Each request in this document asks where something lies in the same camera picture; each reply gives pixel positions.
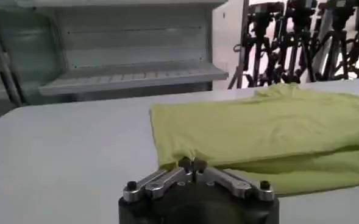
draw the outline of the metal pole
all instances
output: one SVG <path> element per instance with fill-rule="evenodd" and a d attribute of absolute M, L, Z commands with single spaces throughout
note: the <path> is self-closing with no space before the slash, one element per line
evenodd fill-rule
<path fill-rule="evenodd" d="M 21 99 L 18 94 L 18 90 L 13 81 L 13 77 L 9 67 L 7 66 L 7 59 L 3 53 L 2 46 L 0 44 L 0 68 L 1 68 L 1 78 L 6 88 L 9 99 L 18 107 L 22 105 Z"/>
<path fill-rule="evenodd" d="M 248 6 L 249 6 L 249 0 L 243 0 L 243 13 L 241 18 L 241 36 L 240 40 L 246 40 L 247 39 L 247 29 L 248 29 Z M 240 54 L 239 54 L 239 63 L 238 63 L 238 71 L 241 71 L 242 74 L 239 74 L 239 83 L 238 87 L 242 87 L 242 79 L 243 79 L 243 71 L 244 71 L 244 59 L 246 58 L 246 48 L 245 46 L 240 46 Z"/>
<path fill-rule="evenodd" d="M 332 25 L 332 11 L 331 10 L 325 10 L 323 15 L 323 20 L 320 26 L 320 32 L 319 32 L 319 39 L 323 39 L 325 34 L 331 29 Z M 312 68 L 313 72 L 319 72 L 323 68 L 324 59 L 327 56 L 327 51 L 330 47 L 330 43 L 324 45 L 322 49 L 315 55 L 315 58 L 313 59 Z"/>

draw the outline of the table surface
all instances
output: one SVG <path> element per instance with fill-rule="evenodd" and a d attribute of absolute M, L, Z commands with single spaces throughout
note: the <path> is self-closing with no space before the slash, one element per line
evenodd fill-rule
<path fill-rule="evenodd" d="M 304 88 L 359 95 L 359 80 Z M 116 224 L 124 184 L 157 168 L 155 103 L 230 100 L 254 89 L 15 109 L 0 118 L 0 224 Z M 281 198 L 281 224 L 359 221 L 359 187 Z"/>

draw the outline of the bolt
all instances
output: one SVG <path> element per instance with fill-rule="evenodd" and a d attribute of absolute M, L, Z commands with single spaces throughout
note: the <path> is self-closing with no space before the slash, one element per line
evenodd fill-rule
<path fill-rule="evenodd" d="M 126 189 L 128 191 L 134 191 L 137 188 L 137 182 L 136 181 L 130 181 L 126 184 Z"/>
<path fill-rule="evenodd" d="M 260 189 L 261 190 L 270 190 L 270 183 L 266 180 L 260 182 Z"/>

